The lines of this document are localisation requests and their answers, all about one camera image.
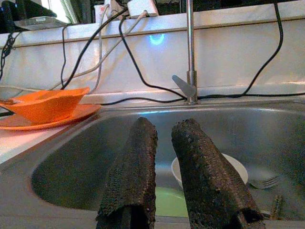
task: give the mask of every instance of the stainless steel sink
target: stainless steel sink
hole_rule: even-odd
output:
[[[176,157],[171,129],[178,121],[194,118],[222,153],[235,157],[246,168],[260,165],[281,175],[279,185],[270,189],[260,190],[248,185],[261,210],[271,209],[275,195],[284,196],[281,217],[290,221],[267,221],[268,228],[283,225],[305,228],[305,104],[301,101],[101,112],[0,166],[0,193],[4,193],[0,196],[0,223],[1,215],[13,214],[86,219],[93,225],[107,169],[139,117],[148,118],[158,131],[157,186],[180,189],[171,174],[171,163]],[[10,178],[19,179],[19,183],[5,188]],[[9,202],[15,199],[16,203],[16,196],[20,200],[18,208],[13,209]],[[157,221],[156,228],[160,229],[189,228],[187,218],[157,217]]]

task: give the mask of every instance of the blue light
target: blue light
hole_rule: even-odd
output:
[[[162,44],[164,41],[165,34],[161,35],[149,35],[149,40],[153,45],[159,45]]]

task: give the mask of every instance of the orange bowl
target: orange bowl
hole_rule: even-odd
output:
[[[89,90],[89,87],[86,87],[73,90],[39,91],[13,98],[20,103],[10,105],[0,103],[0,106],[34,123],[51,123],[69,117]]]

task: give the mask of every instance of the white bowl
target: white bowl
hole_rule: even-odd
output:
[[[240,163],[238,160],[236,160],[235,158],[227,155],[227,154],[223,154],[223,156],[230,162],[230,164],[236,169],[236,171],[238,172],[238,174],[240,175],[241,179],[243,180],[243,182],[246,184],[248,182],[248,172],[246,170],[246,168],[243,166],[242,163]],[[179,183],[179,186],[183,189],[182,187],[182,181],[181,181],[181,173],[180,173],[180,166],[179,166],[179,161],[178,158],[175,158],[172,162],[172,173],[173,176],[176,178],[176,180]]]

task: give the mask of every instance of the sink basin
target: sink basin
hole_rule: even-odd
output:
[[[280,214],[285,221],[267,220],[268,228],[281,223],[286,228],[305,227],[305,105],[298,101],[109,109],[2,165],[0,192],[3,177],[18,177],[19,185],[27,188],[7,191],[5,198],[24,196],[26,200],[20,202],[28,208],[18,203],[23,214],[61,219],[79,214],[78,219],[94,224],[107,169],[139,117],[149,119],[158,131],[157,187],[181,191],[171,173],[176,157],[171,129],[178,121],[194,118],[222,153],[246,168],[260,165],[280,174],[279,185],[269,189],[248,184],[260,210],[270,211],[275,195],[285,199]],[[0,206],[3,202],[8,200],[0,197]],[[35,206],[41,210],[26,211]],[[156,228],[170,226],[189,228],[188,219],[157,217]]]

